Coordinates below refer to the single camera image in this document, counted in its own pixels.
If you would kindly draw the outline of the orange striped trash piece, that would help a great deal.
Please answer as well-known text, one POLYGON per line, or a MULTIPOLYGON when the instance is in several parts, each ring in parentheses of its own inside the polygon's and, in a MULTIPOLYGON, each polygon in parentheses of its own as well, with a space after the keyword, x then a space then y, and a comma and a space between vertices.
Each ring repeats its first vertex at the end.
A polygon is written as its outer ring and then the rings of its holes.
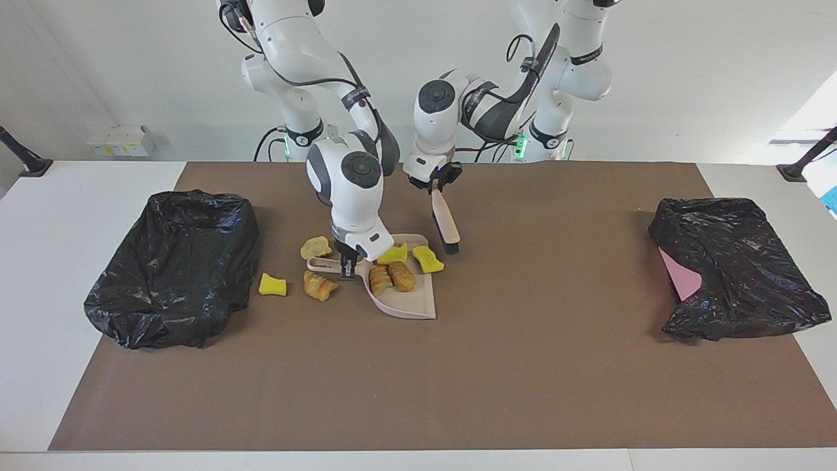
POLYGON ((319 275, 311 270, 306 270, 303 275, 303 289, 308 297, 316 299, 319 302, 327 301, 332 292, 338 289, 337 283, 331 281, 323 275, 319 275))

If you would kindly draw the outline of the pale trash piece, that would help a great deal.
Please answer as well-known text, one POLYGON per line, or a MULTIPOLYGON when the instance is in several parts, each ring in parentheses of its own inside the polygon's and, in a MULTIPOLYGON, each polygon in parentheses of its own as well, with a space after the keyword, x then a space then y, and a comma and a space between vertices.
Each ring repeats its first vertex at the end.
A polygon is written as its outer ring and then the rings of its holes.
POLYGON ((333 253, 331 243, 326 236, 312 237, 305 241, 299 250, 302 259, 326 258, 333 253))
POLYGON ((379 297, 386 290, 394 287, 386 265, 374 264, 368 272, 368 283, 374 297, 379 297))

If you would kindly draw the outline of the beige hand brush black bristles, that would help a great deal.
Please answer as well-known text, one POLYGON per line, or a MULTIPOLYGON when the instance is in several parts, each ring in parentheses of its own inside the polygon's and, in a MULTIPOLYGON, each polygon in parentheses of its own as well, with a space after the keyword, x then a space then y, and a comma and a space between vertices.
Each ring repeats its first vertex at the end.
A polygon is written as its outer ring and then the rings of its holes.
POLYGON ((431 191, 431 198, 432 214, 436 222, 437 230, 439 230, 443 250, 445 250, 446 254, 458 254, 458 244, 460 244, 461 239, 451 210, 438 188, 434 188, 431 191))

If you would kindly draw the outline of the brown bread-like trash piece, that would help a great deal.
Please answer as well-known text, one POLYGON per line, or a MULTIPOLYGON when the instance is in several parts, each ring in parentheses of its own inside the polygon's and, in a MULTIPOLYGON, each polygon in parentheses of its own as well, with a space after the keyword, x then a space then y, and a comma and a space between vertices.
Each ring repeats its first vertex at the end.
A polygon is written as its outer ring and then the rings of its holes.
POLYGON ((393 262, 386 268, 389 277, 398 292, 411 292, 416 287, 417 280, 406 262, 393 262))

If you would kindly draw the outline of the beige plastic dustpan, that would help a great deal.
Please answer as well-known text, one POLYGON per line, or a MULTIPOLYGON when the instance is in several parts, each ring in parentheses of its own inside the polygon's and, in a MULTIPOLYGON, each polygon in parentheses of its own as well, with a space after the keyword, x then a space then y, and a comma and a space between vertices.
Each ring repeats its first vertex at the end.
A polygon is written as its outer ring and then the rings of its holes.
MULTIPOLYGON (((416 286, 409 292, 400 292, 395 287, 389 287, 380 294, 373 293, 368 272, 373 268, 373 262, 359 259, 356 263, 355 274, 364 281, 365 289, 374 304, 383 313, 402 319, 436 319, 436 301, 432 287, 432 274, 425 274, 411 251, 419 245, 427 245, 428 240, 419 234, 394 234, 395 245, 406 245, 410 254, 407 255, 406 266, 412 271, 416 279, 416 286)), ((314 272, 335 273, 340 275, 340 260, 329 258, 312 258, 306 262, 308 270, 314 272)))

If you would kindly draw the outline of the yellow notched sponge piece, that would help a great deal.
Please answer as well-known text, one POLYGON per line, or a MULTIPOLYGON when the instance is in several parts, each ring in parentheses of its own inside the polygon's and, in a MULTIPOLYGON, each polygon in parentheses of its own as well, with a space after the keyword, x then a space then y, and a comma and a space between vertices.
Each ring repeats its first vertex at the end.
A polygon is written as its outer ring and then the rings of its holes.
POLYGON ((418 245, 418 247, 413 248, 412 255, 418 262, 422 273, 430 274, 442 271, 445 268, 445 265, 437 259, 437 254, 427 245, 418 245))

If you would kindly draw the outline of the black trash bag bin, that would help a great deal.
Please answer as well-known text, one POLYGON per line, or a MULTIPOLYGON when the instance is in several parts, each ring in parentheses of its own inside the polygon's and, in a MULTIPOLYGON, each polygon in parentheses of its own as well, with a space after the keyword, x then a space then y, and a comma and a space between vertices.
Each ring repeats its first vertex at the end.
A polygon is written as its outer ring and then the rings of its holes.
POLYGON ((254 207, 237 194, 153 194, 83 303, 126 349, 204 346, 248 307, 260 255, 254 207))

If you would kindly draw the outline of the pink bin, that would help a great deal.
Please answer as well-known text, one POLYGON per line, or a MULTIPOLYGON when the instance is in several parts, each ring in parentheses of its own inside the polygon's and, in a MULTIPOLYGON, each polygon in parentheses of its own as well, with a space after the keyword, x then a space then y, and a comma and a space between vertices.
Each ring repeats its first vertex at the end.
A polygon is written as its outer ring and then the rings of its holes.
POLYGON ((675 289, 677 300, 682 302, 690 298, 702 287, 702 275, 676 262, 662 248, 658 248, 661 259, 666 266, 669 278, 675 289))

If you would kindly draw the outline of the black trash bag over pink bin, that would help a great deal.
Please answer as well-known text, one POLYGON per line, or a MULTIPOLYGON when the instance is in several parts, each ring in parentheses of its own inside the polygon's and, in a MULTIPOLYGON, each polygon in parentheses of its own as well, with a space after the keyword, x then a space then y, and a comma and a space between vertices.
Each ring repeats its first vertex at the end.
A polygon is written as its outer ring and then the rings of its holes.
POLYGON ((717 341, 792 334, 831 321, 765 212, 750 199, 663 199, 649 235, 700 287, 662 331, 717 341))

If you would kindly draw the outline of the brown table mat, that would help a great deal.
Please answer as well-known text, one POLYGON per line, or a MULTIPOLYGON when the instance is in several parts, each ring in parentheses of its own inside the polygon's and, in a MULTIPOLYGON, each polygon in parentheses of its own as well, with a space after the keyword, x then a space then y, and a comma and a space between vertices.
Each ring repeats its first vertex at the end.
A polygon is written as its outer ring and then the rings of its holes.
POLYGON ((50 448, 395 450, 837 447, 837 409, 795 337, 678 341, 648 234, 666 198, 709 196, 693 164, 470 165, 446 196, 460 253, 397 172, 381 215, 426 236, 437 318, 379 312, 359 281, 304 295, 329 226, 302 164, 191 163, 179 190, 249 199, 259 272, 287 297, 202 349, 102 338, 50 448))

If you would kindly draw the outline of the large white wall box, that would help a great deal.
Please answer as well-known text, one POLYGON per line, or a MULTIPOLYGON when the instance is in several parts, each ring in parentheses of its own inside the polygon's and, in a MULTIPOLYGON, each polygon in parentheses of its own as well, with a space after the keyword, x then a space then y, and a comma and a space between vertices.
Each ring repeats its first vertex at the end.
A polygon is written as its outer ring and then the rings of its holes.
POLYGON ((104 146, 114 157, 150 157, 156 150, 144 126, 117 126, 107 131, 104 146))

